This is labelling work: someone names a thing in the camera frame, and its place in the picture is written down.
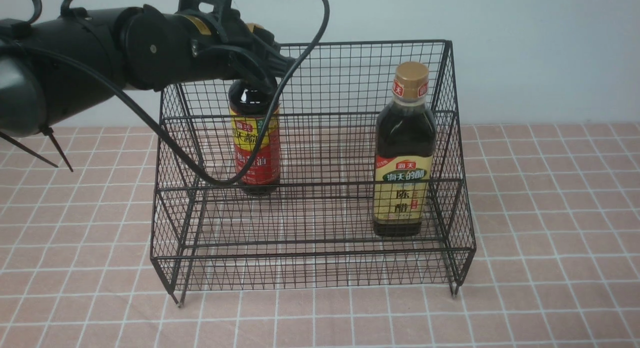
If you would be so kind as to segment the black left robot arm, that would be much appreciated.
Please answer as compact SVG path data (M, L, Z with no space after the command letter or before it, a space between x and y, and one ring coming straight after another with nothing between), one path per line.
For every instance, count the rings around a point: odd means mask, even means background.
M206 80L274 92L295 59L237 10L218 17L152 6L78 12L1 36L1 131L28 137L115 96Z

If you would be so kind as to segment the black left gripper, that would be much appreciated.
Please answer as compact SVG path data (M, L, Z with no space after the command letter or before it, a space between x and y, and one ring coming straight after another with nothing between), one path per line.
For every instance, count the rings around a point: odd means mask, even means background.
M281 55L274 35L256 24L245 24L239 13L191 13L198 35L190 39L190 81L247 82L273 95L278 79L295 71L295 58Z

